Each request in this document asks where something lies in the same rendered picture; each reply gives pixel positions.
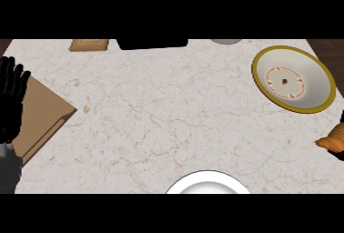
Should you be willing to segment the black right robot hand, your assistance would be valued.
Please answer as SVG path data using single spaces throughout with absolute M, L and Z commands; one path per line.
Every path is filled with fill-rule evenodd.
M 341 113 L 339 123 L 344 123 L 344 110 Z M 338 160 L 344 161 L 344 151 L 339 153 L 330 152 L 330 154 L 338 158 Z

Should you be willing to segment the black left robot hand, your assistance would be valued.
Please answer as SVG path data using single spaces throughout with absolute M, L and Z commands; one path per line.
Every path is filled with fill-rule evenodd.
M 20 132 L 22 100 L 29 71 L 14 64 L 13 56 L 0 58 L 0 144 L 10 143 Z

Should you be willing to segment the golden brown croissant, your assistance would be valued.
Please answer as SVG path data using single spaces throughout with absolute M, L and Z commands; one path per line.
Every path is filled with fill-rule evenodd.
M 339 123 L 327 136 L 316 141 L 316 145 L 335 153 L 344 151 L 344 123 Z

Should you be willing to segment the gold rimmed white bowl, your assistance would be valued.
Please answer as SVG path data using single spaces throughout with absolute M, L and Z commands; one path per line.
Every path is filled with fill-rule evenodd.
M 292 46 L 268 46 L 255 55 L 251 75 L 264 96 L 286 110 L 322 112 L 336 98 L 336 83 L 316 56 Z

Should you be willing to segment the brown wooden cutting board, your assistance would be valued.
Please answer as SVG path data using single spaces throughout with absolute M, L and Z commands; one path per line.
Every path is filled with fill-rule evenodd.
M 13 140 L 16 155 L 26 164 L 53 134 L 77 112 L 77 108 L 31 77 L 22 101 L 22 128 Z

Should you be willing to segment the small tan wooden block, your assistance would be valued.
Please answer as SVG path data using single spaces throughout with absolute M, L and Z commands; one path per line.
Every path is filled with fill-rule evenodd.
M 105 51 L 108 49 L 108 39 L 74 39 L 69 45 L 71 51 Z

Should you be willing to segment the black appliance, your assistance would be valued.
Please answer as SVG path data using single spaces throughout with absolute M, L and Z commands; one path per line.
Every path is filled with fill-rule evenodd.
M 122 50 L 156 49 L 183 47 L 186 39 L 118 39 L 116 44 Z

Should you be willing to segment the grey round object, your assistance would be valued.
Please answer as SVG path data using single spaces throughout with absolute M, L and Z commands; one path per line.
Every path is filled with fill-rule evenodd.
M 211 39 L 211 41 L 220 45 L 233 45 L 242 41 L 242 39 Z

